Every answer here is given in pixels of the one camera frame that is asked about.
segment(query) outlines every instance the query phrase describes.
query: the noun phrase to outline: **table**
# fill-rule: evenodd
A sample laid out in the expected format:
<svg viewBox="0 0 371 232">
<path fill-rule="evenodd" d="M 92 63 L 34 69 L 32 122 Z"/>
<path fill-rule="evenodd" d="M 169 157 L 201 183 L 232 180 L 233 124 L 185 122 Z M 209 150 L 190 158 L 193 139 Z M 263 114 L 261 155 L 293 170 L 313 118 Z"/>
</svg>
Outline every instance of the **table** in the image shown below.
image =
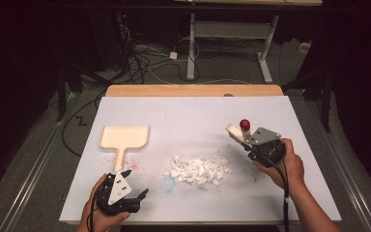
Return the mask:
<svg viewBox="0 0 371 232">
<path fill-rule="evenodd" d="M 196 0 L 196 3 L 212 4 L 245 4 L 245 5 L 274 5 L 274 6 L 321 6 L 322 0 Z M 194 46 L 195 37 L 216 37 L 216 38 L 241 38 L 241 39 L 265 39 L 264 49 L 257 52 L 258 64 L 266 83 L 272 83 L 270 70 L 267 65 L 267 54 L 271 46 L 273 33 L 279 15 L 274 15 L 270 23 L 246 23 L 246 22 L 226 22 L 226 21 L 206 21 L 195 20 L 195 14 L 191 14 L 190 32 L 189 32 L 189 51 L 187 61 L 188 80 L 194 79 L 195 55 Z"/>
<path fill-rule="evenodd" d="M 274 85 L 110 86 L 101 100 L 60 220 L 77 223 L 93 184 L 102 173 L 111 171 L 114 152 L 97 144 L 100 129 L 141 124 L 138 126 L 150 126 L 149 142 L 142 150 L 126 154 L 124 169 L 133 170 L 128 177 L 133 195 L 145 188 L 150 191 L 140 212 L 123 224 L 282 223 L 282 190 L 252 167 L 247 153 L 225 131 L 229 123 L 236 125 L 245 116 L 255 119 L 252 127 L 277 130 L 298 143 L 296 151 L 308 167 L 305 182 L 327 214 L 340 220 L 289 99 Z M 173 156 L 226 157 L 233 174 L 224 177 L 218 187 L 199 188 L 167 179 L 164 171 Z M 290 220 L 298 221 L 293 203 L 290 205 Z"/>
</svg>

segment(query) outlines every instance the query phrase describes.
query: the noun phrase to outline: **wooden table edge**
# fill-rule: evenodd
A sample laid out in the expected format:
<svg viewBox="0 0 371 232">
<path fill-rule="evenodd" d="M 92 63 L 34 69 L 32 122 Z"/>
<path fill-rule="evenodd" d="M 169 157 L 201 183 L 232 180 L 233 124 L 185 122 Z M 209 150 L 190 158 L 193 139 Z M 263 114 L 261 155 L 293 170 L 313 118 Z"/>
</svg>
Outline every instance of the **wooden table edge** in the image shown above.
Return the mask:
<svg viewBox="0 0 371 232">
<path fill-rule="evenodd" d="M 111 85 L 106 97 L 284 96 L 278 85 Z"/>
</svg>

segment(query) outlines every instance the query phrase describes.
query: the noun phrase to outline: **white table surface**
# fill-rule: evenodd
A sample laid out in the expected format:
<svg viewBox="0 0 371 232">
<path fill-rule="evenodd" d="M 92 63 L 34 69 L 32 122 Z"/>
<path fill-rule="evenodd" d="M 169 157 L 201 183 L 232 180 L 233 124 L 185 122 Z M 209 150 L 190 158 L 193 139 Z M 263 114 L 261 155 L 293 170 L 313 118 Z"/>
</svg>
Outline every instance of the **white table surface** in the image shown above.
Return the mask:
<svg viewBox="0 0 371 232">
<path fill-rule="evenodd" d="M 240 144 L 225 130 L 248 119 L 293 140 L 305 166 L 305 182 L 332 220 L 341 220 L 328 186 L 306 141 L 288 97 L 104 97 L 75 172 L 60 220 L 80 221 L 90 191 L 112 172 L 114 151 L 102 149 L 104 126 L 150 126 L 145 148 L 126 153 L 131 169 L 128 197 L 150 189 L 137 214 L 124 224 L 277 224 L 283 221 L 283 190 L 260 173 Z M 230 160 L 232 174 L 220 186 L 203 188 L 165 176 L 174 156 Z M 298 220 L 293 202 L 290 220 Z"/>
</svg>

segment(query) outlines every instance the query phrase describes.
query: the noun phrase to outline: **wrist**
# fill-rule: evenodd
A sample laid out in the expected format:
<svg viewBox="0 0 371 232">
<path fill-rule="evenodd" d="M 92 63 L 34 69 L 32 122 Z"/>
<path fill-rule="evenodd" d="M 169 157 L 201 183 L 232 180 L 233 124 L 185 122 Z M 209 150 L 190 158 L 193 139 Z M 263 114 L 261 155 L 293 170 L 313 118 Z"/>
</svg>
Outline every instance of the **wrist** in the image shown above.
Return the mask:
<svg viewBox="0 0 371 232">
<path fill-rule="evenodd" d="M 310 192 L 305 183 L 289 183 L 289 195 L 294 201 L 308 193 Z"/>
</svg>

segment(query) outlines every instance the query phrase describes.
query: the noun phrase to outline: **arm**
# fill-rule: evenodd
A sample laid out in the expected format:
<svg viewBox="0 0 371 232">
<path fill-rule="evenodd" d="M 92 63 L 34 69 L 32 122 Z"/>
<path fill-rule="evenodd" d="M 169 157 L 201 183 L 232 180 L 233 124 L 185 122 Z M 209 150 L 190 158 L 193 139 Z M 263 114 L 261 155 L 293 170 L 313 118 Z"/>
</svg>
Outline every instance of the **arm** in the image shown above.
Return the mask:
<svg viewBox="0 0 371 232">
<path fill-rule="evenodd" d="M 285 145 L 286 155 L 285 164 L 288 173 L 289 192 L 295 207 L 297 208 L 298 216 L 300 218 L 300 226 L 303 231 L 339 231 L 338 227 L 330 220 L 311 192 L 306 187 L 304 181 L 304 169 L 300 156 L 294 152 L 294 146 L 290 139 L 282 139 Z M 258 161 L 253 164 L 261 172 L 269 175 L 272 180 L 281 188 L 283 183 L 278 172 L 273 168 L 267 168 Z M 283 163 L 278 164 L 278 167 L 283 173 L 285 168 Z"/>
<path fill-rule="evenodd" d="M 91 213 L 91 204 L 92 204 L 92 200 L 94 200 L 93 196 L 95 195 L 95 191 L 98 188 L 98 186 L 100 186 L 100 184 L 103 181 L 105 181 L 105 179 L 106 179 L 106 175 L 103 174 L 103 176 L 98 180 L 98 182 L 93 187 L 92 193 L 90 193 L 90 198 L 84 205 L 83 212 L 82 212 L 82 218 L 80 220 L 79 227 L 77 228 L 77 232 L 89 231 L 88 224 L 87 224 L 88 223 L 87 218 Z M 99 209 L 97 209 L 97 207 L 95 207 L 95 211 L 93 212 L 93 225 L 94 225 L 95 231 L 91 231 L 91 232 L 106 231 L 109 227 L 122 222 L 124 219 L 128 218 L 129 216 L 130 216 L 129 212 L 122 212 L 116 216 L 109 217 L 109 216 L 104 215 Z"/>
</svg>

